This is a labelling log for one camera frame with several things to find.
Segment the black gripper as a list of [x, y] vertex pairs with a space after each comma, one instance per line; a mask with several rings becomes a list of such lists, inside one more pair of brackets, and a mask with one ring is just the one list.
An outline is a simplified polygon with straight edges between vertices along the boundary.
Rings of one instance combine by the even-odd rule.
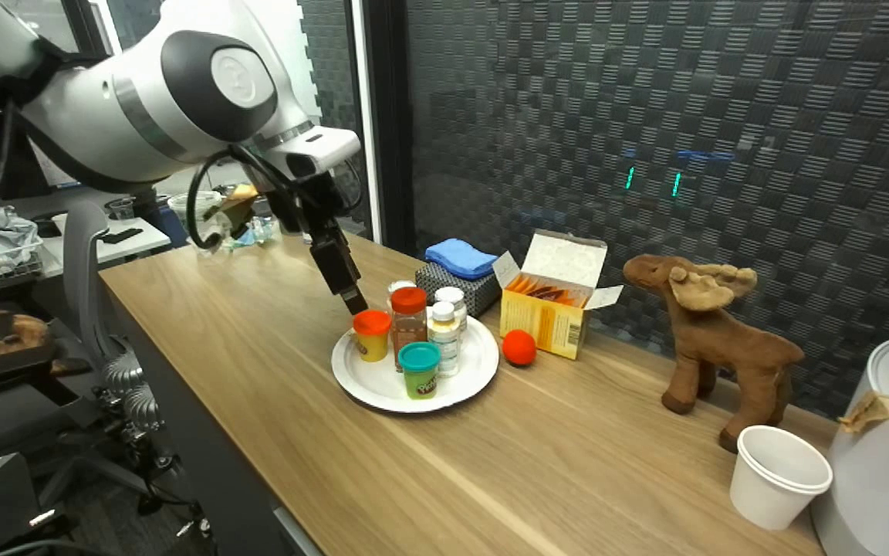
[[358, 265], [347, 254], [347, 240], [336, 222], [342, 213], [342, 197], [330, 172], [283, 183], [273, 178], [264, 189], [272, 209], [280, 215], [286, 231], [301, 231], [309, 238], [309, 254], [324, 276], [326, 288], [342, 298], [353, 316], [366, 309], [358, 288]]

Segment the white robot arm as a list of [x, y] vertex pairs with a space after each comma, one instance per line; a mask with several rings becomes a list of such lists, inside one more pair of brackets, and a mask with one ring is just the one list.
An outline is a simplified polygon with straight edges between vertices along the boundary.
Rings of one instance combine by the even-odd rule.
[[0, 5], [0, 112], [69, 175], [102, 193], [236, 156], [280, 220], [309, 235], [326, 288], [353, 311], [366, 306], [334, 183], [362, 138], [309, 116], [280, 32], [257, 0], [163, 0], [134, 46], [95, 65], [63, 58]]

